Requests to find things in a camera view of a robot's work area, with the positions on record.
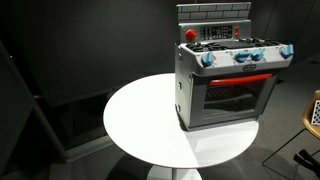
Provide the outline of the black object bottom right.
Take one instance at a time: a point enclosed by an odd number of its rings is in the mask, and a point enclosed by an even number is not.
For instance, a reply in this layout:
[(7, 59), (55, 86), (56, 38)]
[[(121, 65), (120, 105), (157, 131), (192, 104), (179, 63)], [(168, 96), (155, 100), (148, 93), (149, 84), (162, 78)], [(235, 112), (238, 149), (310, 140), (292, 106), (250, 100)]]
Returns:
[(314, 159), (305, 149), (302, 149), (298, 154), (295, 154), (293, 159), (303, 167), (311, 170), (320, 178), (320, 163)]

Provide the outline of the grey toy stove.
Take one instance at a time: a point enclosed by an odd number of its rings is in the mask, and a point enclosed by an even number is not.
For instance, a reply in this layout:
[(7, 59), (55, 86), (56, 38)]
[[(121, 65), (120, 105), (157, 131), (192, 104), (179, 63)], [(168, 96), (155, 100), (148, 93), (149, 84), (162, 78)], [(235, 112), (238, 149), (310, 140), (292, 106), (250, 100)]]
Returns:
[[(251, 36), (249, 2), (179, 4), (179, 38), (175, 45), (175, 105), (188, 131), (255, 120), (264, 111), (278, 74), (293, 55), (284, 59), (280, 49), (289, 44)], [(194, 29), (197, 37), (188, 41), (185, 33)], [(238, 51), (264, 49), (264, 57), (243, 63), (235, 61)], [(208, 52), (214, 63), (204, 67), (201, 57)], [(208, 85), (211, 80), (271, 73), (272, 77), (241, 84)]]

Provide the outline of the blue far left knob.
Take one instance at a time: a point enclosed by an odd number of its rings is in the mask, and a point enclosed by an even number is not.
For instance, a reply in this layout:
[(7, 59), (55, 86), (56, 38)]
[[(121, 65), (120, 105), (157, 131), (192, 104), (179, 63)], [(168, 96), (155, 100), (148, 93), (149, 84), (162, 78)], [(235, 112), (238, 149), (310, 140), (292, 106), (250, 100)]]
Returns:
[(204, 67), (211, 66), (215, 61), (215, 56), (212, 52), (208, 52), (201, 57), (201, 63)]

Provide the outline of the white round table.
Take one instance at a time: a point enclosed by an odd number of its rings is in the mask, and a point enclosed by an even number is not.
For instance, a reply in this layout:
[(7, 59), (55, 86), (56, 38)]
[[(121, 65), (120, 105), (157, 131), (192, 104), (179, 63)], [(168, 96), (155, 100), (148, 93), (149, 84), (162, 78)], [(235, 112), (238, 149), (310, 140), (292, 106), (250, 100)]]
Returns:
[(150, 163), (146, 180), (202, 180), (201, 168), (227, 162), (247, 150), (259, 123), (249, 120), (193, 132), (181, 129), (175, 107), (175, 75), (133, 81), (108, 101), (103, 115), (111, 140)]

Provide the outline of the checkerboard calibration card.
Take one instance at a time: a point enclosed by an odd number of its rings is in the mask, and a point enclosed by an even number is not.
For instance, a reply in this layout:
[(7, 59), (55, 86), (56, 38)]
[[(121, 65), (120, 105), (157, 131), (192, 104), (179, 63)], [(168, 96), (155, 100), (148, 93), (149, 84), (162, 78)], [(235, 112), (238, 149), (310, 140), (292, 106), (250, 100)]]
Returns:
[(320, 125), (320, 100), (316, 100), (314, 104), (313, 113), (311, 116), (312, 125)]

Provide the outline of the blue far right knob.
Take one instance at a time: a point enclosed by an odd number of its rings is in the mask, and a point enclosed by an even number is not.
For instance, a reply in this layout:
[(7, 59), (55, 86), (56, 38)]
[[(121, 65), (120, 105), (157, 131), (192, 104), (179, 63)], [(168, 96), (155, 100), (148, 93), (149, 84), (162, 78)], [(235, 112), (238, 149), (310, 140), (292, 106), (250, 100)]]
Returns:
[(280, 55), (284, 59), (291, 57), (293, 54), (294, 54), (294, 49), (292, 44), (286, 45), (285, 47), (282, 47), (280, 49)]

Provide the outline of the red round stove knob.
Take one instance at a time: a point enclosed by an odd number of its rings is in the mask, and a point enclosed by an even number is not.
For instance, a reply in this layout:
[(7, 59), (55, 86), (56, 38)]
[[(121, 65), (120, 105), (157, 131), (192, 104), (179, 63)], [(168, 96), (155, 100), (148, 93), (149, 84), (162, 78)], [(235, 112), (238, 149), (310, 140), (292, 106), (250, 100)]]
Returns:
[(197, 33), (194, 29), (188, 29), (185, 33), (185, 37), (188, 41), (193, 41), (197, 37)]

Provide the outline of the blue knob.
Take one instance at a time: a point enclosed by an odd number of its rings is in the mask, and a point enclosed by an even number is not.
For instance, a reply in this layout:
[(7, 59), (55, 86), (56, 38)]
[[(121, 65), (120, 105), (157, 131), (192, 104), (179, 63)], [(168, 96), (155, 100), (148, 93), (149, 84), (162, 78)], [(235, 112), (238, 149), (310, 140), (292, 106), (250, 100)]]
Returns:
[(235, 56), (234, 59), (236, 62), (238, 63), (243, 63), (247, 60), (247, 58), (250, 56), (250, 52), (247, 51), (238, 51)]
[(215, 56), (212, 52), (208, 52), (201, 57), (201, 63), (204, 67), (211, 66), (215, 61)]
[(291, 57), (293, 54), (294, 54), (294, 49), (292, 44), (286, 45), (285, 47), (282, 47), (280, 49), (280, 55), (284, 59)]
[(253, 61), (260, 61), (264, 57), (264, 49), (254, 50), (250, 57)]

